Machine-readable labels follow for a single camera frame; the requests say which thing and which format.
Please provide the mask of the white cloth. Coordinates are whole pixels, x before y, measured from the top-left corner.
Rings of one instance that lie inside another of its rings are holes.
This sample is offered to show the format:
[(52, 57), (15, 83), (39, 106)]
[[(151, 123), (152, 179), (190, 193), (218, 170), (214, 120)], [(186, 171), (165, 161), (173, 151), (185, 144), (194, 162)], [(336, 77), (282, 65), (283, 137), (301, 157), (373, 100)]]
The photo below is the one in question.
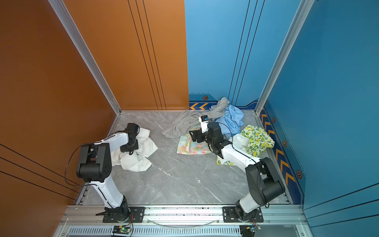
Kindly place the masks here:
[(141, 128), (136, 136), (138, 149), (134, 150), (132, 155), (129, 152), (121, 152), (120, 148), (113, 151), (111, 153), (112, 166), (121, 166), (123, 170), (132, 172), (147, 171), (152, 165), (148, 157), (158, 150), (158, 147), (149, 136), (150, 131)]

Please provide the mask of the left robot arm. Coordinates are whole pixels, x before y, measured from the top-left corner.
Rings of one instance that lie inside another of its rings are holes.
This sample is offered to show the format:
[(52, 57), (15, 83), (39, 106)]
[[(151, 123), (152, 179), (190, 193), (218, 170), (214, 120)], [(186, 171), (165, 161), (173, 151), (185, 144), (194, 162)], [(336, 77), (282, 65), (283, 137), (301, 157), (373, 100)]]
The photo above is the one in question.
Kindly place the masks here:
[(137, 124), (129, 123), (122, 131), (80, 147), (77, 177), (83, 179), (88, 186), (92, 186), (102, 199), (105, 205), (105, 211), (102, 213), (104, 222), (132, 221), (132, 212), (128, 207), (126, 197), (120, 193), (111, 177), (111, 153), (120, 149), (132, 155), (138, 149), (139, 131), (140, 127)]

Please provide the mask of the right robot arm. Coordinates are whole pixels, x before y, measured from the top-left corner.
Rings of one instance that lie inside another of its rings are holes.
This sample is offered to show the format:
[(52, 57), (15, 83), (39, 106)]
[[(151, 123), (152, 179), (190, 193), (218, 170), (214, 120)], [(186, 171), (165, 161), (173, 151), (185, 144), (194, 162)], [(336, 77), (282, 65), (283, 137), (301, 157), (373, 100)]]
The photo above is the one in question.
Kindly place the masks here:
[(202, 122), (201, 129), (189, 131), (192, 141), (206, 142), (209, 149), (222, 160), (239, 167), (245, 174), (248, 194), (235, 205), (236, 218), (241, 222), (254, 219), (263, 206), (282, 195), (286, 186), (270, 158), (256, 158), (234, 146), (234, 138), (222, 133), (218, 122)]

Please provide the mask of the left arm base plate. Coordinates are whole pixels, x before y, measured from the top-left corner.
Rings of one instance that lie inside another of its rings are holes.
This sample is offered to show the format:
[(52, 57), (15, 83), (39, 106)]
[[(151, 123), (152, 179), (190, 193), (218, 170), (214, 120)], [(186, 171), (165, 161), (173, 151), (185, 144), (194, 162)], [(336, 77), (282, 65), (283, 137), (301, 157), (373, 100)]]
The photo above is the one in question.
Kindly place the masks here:
[(145, 214), (145, 207), (133, 206), (125, 210), (118, 208), (105, 208), (103, 223), (142, 223)]

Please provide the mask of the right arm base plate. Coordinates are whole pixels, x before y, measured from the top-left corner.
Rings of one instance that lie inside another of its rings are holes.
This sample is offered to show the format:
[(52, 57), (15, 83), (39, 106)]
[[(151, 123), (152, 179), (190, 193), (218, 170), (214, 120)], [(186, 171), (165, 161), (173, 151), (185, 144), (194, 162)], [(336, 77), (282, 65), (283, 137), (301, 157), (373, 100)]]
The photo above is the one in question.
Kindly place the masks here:
[(264, 218), (261, 208), (254, 209), (247, 213), (239, 206), (224, 206), (222, 207), (223, 220), (225, 223), (234, 222), (249, 222), (249, 223), (263, 223)]

